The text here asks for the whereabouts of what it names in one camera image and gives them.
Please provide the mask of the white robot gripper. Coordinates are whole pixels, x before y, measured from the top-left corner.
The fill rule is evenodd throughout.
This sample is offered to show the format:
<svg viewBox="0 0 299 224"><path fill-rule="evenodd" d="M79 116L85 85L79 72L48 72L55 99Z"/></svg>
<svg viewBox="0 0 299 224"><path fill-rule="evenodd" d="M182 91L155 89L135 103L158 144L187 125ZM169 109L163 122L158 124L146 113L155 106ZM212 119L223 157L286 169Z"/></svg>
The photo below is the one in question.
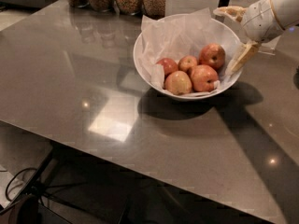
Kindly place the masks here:
<svg viewBox="0 0 299 224"><path fill-rule="evenodd" d="M283 33L283 28L275 16L272 0L260 0L248 8L240 6L217 7L213 10L216 16L227 17L241 22L246 36L250 39L241 43L232 60L228 63L225 74L231 76L259 50L261 44L267 43Z"/></svg>

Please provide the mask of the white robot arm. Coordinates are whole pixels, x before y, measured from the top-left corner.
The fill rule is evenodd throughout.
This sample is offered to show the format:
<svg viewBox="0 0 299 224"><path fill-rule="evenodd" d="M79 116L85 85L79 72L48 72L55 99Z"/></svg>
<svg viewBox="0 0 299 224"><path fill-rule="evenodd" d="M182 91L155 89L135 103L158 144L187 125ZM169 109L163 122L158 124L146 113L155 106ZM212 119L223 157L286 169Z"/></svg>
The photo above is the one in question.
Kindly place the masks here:
<svg viewBox="0 0 299 224"><path fill-rule="evenodd" d="M299 0L259 0L249 7L218 7L213 13L238 22L248 38L225 70L230 76L258 52L262 43L272 41L299 23Z"/></svg>

